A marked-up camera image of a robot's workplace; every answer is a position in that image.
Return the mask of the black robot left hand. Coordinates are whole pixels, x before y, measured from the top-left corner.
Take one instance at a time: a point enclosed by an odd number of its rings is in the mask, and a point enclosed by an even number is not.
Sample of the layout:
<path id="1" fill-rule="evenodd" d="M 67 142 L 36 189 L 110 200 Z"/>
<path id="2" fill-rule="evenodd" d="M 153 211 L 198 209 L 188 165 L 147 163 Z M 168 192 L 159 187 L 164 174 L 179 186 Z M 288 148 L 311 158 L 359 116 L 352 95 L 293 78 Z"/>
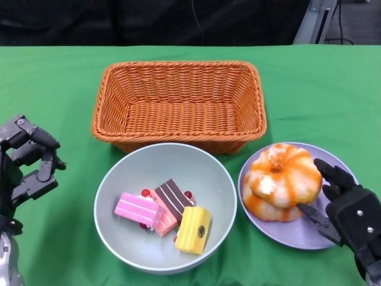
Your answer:
<path id="1" fill-rule="evenodd" d="M 1 125 L 1 216 L 58 186 L 56 170 L 66 163 L 57 156 L 60 143 L 47 131 L 18 114 Z"/>

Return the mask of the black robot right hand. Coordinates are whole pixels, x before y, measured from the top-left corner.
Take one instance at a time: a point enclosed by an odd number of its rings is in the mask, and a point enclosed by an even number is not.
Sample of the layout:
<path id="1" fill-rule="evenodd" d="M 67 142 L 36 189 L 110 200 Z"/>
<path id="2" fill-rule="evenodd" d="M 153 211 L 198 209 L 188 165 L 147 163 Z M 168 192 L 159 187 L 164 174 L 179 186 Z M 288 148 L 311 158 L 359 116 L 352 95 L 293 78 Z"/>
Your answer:
<path id="1" fill-rule="evenodd" d="M 297 207 L 315 223 L 321 236 L 352 250 L 367 285 L 380 285 L 380 200 L 340 167 L 319 158 L 314 164 L 327 182 L 322 186 L 330 200 L 326 215 L 307 204 L 298 203 Z"/>

